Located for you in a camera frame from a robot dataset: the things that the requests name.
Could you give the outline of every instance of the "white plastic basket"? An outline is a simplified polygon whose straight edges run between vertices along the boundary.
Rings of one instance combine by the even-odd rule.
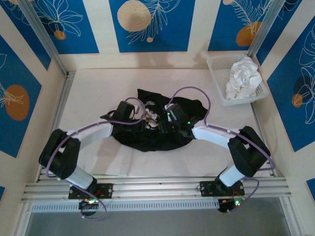
[[[266,88],[264,83],[261,82],[256,89],[256,97],[248,97],[235,100],[227,100],[225,98],[226,83],[229,80],[232,65],[240,61],[245,56],[246,55],[243,53],[221,54],[207,59],[211,78],[217,87],[220,101],[224,106],[251,103],[268,96],[268,89]]]

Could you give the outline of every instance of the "white cloth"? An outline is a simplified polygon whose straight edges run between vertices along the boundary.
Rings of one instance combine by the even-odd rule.
[[[234,63],[230,71],[230,79],[226,83],[226,99],[242,99],[255,97],[256,88],[262,81],[258,66],[249,57]]]

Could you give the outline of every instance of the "metal vent grille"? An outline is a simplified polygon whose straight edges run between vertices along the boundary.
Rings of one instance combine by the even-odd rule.
[[[107,211],[145,211],[145,210],[188,210],[188,209],[218,209],[218,200],[185,200],[185,201],[132,201],[105,203]],[[90,210],[103,210],[94,207]],[[34,204],[32,212],[79,212],[78,203],[42,203]]]

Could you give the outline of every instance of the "cable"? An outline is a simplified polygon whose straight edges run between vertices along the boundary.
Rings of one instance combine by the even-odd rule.
[[[73,184],[73,186],[76,187],[77,189],[79,189],[80,191],[84,192],[85,194],[88,194],[90,197],[96,199],[96,200],[104,207],[104,210],[105,210],[105,213],[104,213],[102,216],[97,217],[97,218],[92,218],[92,217],[86,217],[86,216],[83,214],[83,209],[84,209],[84,207],[83,207],[83,208],[81,208],[81,210],[80,210],[80,214],[82,215],[82,218],[83,218],[83,219],[88,219],[88,220],[102,220],[102,219],[104,219],[104,218],[107,216],[107,208],[106,208],[105,204],[104,204],[97,196],[93,195],[92,193],[88,192],[87,190],[85,190],[85,189],[83,189],[83,188],[81,188],[81,187],[79,187],[79,186],[77,186],[77,185],[75,185],[75,184]]]
[[[184,89],[195,89],[195,90],[198,90],[200,92],[202,92],[205,97],[207,98],[208,100],[208,111],[205,115],[205,118],[203,119],[205,125],[209,128],[212,128],[212,129],[216,129],[216,130],[219,130],[219,131],[223,131],[223,132],[226,132],[226,133],[231,133],[233,135],[236,135],[238,137],[240,137],[241,139],[245,140],[246,142],[248,142],[250,145],[252,145],[254,148],[256,148],[258,151],[260,151],[266,158],[267,160],[270,161],[270,165],[271,165],[271,168],[263,168],[263,169],[259,169],[258,171],[269,171],[269,170],[273,170],[275,169],[276,165],[274,163],[274,161],[271,159],[271,157],[263,150],[261,149],[257,144],[255,144],[253,141],[249,140],[248,138],[246,138],[245,136],[239,134],[239,133],[236,133],[234,131],[229,131],[225,128],[222,128],[222,127],[218,127],[218,126],[215,126],[215,125],[210,125],[210,124],[207,124],[207,117],[209,115],[209,112],[210,112],[210,108],[211,108],[211,101],[210,101],[210,98],[209,96],[203,91],[201,90],[200,88],[197,88],[197,87],[192,87],[192,86],[187,86],[187,87],[183,87],[183,88],[180,88],[179,90],[177,90],[174,95],[172,96],[172,98],[170,99],[170,101],[168,102],[167,104],[167,107],[171,104],[171,102],[173,101],[174,97],[176,96],[176,94],[178,94],[180,91],[184,90]]]
[[[53,154],[51,155],[51,157],[50,157],[50,159],[49,159],[49,161],[48,161],[48,164],[47,164],[47,166],[46,166],[45,175],[46,175],[48,178],[53,178],[53,177],[51,177],[51,176],[49,175],[49,173],[48,173],[48,172],[49,172],[49,169],[50,169],[50,166],[51,166],[51,163],[53,162],[53,160],[54,160],[54,158],[55,158],[57,152],[59,151],[59,149],[60,149],[72,136],[74,136],[74,135],[76,135],[76,134],[79,134],[80,132],[82,132],[82,131],[84,131],[84,130],[87,130],[87,129],[89,129],[89,128],[92,128],[92,127],[94,127],[94,126],[98,126],[98,125],[100,125],[100,124],[115,123],[115,124],[133,125],[133,124],[140,123],[140,122],[143,120],[143,118],[144,118],[144,116],[145,116],[145,114],[146,114],[146,112],[145,112],[145,110],[146,110],[146,109],[145,109],[145,106],[144,106],[143,102],[142,102],[140,99],[135,98],[135,97],[129,97],[129,98],[127,98],[125,101],[131,100],[131,99],[137,100],[137,101],[141,104],[141,106],[142,106],[142,108],[143,108],[143,110],[144,110],[144,113],[143,113],[142,117],[141,117],[139,120],[137,120],[137,121],[135,121],[135,122],[123,122],[123,121],[117,121],[117,120],[108,121],[108,120],[106,120],[106,121],[102,121],[102,122],[100,122],[100,123],[93,123],[93,124],[90,124],[90,125],[88,125],[88,126],[85,126],[85,127],[81,128],[81,129],[79,129],[79,130],[76,131],[76,132],[73,132],[72,134],[69,134],[64,140],[62,140],[62,141],[60,142],[60,144],[57,146],[57,148],[55,149],[55,151],[54,151]],[[101,220],[101,219],[103,219],[103,218],[106,217],[106,215],[107,215],[107,214],[106,214],[106,213],[107,213],[107,209],[106,209],[105,204],[104,204],[100,199],[98,199],[95,195],[93,195],[92,193],[89,193],[89,192],[86,191],[85,189],[83,189],[83,188],[81,188],[81,187],[79,187],[79,186],[77,186],[77,185],[75,185],[75,184],[72,184],[72,185],[73,185],[75,188],[79,189],[80,191],[82,191],[82,192],[88,194],[88,195],[91,196],[92,198],[95,198],[97,201],[100,202],[100,204],[101,204],[101,205],[104,207],[104,209],[105,209],[105,214],[104,214],[103,216],[101,216],[101,217],[98,217],[98,218],[91,218],[91,217],[86,217],[86,216],[84,216],[83,213],[82,213],[82,210],[83,210],[83,209],[81,209],[80,213],[81,213],[81,215],[82,215],[83,218],[89,219],[89,220]]]
[[[251,198],[252,195],[254,195],[254,193],[257,191],[257,189],[259,188],[259,180],[256,178],[248,178],[248,177],[244,177],[243,179],[247,180],[247,179],[253,179],[255,181],[257,181],[257,185],[255,187],[255,189],[251,192],[251,194],[249,194],[243,201],[242,204],[247,201],[249,198]],[[235,211],[238,207],[233,208],[232,210],[229,210],[227,213],[230,214],[232,211]]]

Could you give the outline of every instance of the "white tabletop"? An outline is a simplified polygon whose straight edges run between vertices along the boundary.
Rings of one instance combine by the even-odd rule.
[[[136,97],[137,89],[171,97],[184,86],[203,89],[211,99],[208,122],[228,128],[251,126],[257,131],[250,104],[224,107],[217,99],[209,71],[201,69],[79,69],[63,112],[60,128],[73,130],[116,109],[119,102]],[[187,89],[178,96],[198,99],[208,108],[204,95]],[[232,161],[227,149],[193,140],[172,151],[140,152],[121,145],[113,137],[80,151],[78,165],[92,174],[120,176],[217,176]],[[268,177],[269,172],[256,176]]]

